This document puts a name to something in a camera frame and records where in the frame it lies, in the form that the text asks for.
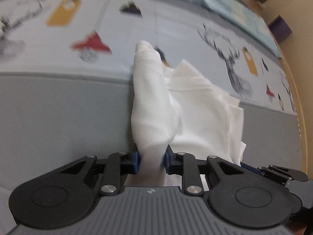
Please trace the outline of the wooden bed frame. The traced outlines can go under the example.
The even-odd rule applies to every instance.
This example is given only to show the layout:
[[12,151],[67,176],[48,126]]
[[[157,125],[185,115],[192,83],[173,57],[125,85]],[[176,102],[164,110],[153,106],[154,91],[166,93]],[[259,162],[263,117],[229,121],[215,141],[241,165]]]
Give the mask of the wooden bed frame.
[[312,0],[243,0],[266,23],[281,16],[292,34],[279,45],[294,95],[301,132],[302,168],[312,177]]

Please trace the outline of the white small garment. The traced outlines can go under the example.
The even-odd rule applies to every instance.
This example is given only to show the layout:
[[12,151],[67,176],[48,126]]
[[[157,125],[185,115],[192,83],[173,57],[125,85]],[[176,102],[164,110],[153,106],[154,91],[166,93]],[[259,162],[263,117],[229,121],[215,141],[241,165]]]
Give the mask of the white small garment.
[[147,41],[136,44],[131,129],[141,163],[126,179],[128,186],[179,186],[181,178],[165,171],[165,152],[192,154],[205,160],[218,156],[239,165],[244,110],[239,99],[182,60],[172,69]]

